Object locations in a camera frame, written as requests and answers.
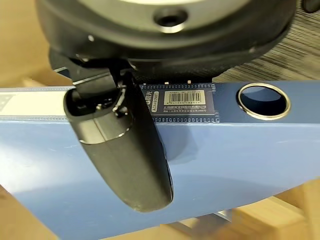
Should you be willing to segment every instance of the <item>white strip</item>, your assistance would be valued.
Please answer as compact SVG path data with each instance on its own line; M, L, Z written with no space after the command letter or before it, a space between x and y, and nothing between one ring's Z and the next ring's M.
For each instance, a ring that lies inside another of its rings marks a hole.
M0 116L65 116L65 91L0 92ZM12 96L8 102L5 96Z

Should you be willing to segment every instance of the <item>blue box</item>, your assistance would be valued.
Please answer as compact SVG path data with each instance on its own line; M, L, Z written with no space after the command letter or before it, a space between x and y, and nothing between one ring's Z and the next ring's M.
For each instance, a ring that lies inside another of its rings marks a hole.
M205 111L192 112L159 100L160 89L188 86L142 86L153 92L151 110L154 96L159 102L153 117L174 188L173 203L151 213L119 200L88 159L64 116L67 87L1 89L0 184L63 240L97 240L257 202L320 175L320 82L270 84L290 100L276 120L239 107L246 83L193 87L211 97L205 93Z

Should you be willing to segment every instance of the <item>circular hole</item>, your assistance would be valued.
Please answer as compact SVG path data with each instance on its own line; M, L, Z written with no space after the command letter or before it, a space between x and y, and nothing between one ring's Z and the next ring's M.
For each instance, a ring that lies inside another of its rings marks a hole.
M188 19L186 11L181 9L162 9L157 12L154 21L160 27L172 28L183 24Z
M251 83L237 94L239 106L250 116L261 120L285 117L291 107L288 96L276 86Z

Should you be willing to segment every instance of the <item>metal grommet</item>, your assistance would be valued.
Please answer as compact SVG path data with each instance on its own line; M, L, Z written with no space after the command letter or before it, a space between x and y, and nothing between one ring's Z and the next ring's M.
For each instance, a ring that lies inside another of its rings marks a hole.
M259 91L264 90L264 94L260 95L261 99L252 99L249 95L254 94L259 97ZM277 99L271 99L270 96L278 96ZM253 118L272 121L287 116L291 110L291 101L288 95L280 88L263 82L250 83L243 86L236 94L236 100L239 107Z

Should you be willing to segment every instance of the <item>white label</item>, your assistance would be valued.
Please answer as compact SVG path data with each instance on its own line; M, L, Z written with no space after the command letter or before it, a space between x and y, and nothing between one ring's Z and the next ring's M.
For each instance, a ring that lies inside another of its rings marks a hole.
M204 90L166 91L164 105L205 105Z
M158 102L159 102L159 92L155 91L153 93L153 100L151 105L151 112L156 113L158 111Z

